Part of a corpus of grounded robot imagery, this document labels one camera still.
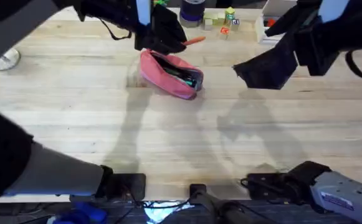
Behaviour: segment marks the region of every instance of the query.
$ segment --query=black strap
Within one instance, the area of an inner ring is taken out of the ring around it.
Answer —
[[[347,62],[348,67],[351,69],[351,71],[362,78],[362,71],[360,70],[360,68],[358,68],[358,66],[356,66],[354,60],[353,60],[353,50],[347,52],[347,54],[345,55],[345,61]]]
[[[108,30],[108,32],[110,33],[110,35],[111,35],[111,37],[113,38],[113,40],[122,40],[122,39],[125,39],[125,38],[131,38],[131,36],[132,36],[132,33],[131,33],[131,31],[128,33],[128,35],[127,36],[125,36],[125,37],[116,37],[114,34],[113,34],[113,32],[110,30],[110,28],[107,26],[107,24],[101,19],[101,18],[99,18],[99,20],[100,20],[100,22],[102,22],[102,24],[103,25],[105,25],[105,27],[107,28],[107,30]]]

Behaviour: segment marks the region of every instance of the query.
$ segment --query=white container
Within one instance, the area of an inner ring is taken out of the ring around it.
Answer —
[[[257,40],[260,44],[273,44],[275,45],[281,40],[283,34],[267,37],[265,31],[269,27],[264,27],[264,19],[273,18],[277,20],[284,15],[289,9],[295,6],[297,0],[268,0],[264,8],[262,8],[262,15],[255,21],[255,33]]]

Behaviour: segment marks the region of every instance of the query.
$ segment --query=light wood tabletop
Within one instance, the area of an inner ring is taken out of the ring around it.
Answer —
[[[270,48],[256,42],[259,14],[237,9],[241,26],[228,40],[219,27],[185,29],[188,38],[206,36],[178,54],[204,72],[204,89],[188,101],[140,78],[133,40],[114,41],[99,21],[80,22],[66,9],[17,44],[19,65],[0,72],[0,112],[56,151],[145,173],[147,200],[187,198],[192,183],[220,198],[248,198],[238,184],[247,173],[306,160],[362,182],[362,79],[341,55],[325,77],[302,67],[280,91],[248,89],[231,66]],[[362,68],[362,51],[355,58]]]

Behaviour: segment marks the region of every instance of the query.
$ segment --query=pink pencil case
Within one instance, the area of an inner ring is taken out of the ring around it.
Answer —
[[[142,76],[183,99],[191,99],[201,90],[203,72],[174,55],[163,55],[152,50],[141,53]]]

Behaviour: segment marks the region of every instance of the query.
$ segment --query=label sticker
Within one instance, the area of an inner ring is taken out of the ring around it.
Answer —
[[[335,195],[324,193],[324,192],[320,192],[320,194],[322,196],[322,199],[327,202],[334,203],[335,205],[341,206],[343,208],[347,208],[348,210],[351,210],[351,211],[354,210],[353,203],[350,202],[349,200],[345,200],[341,197],[337,197]]]

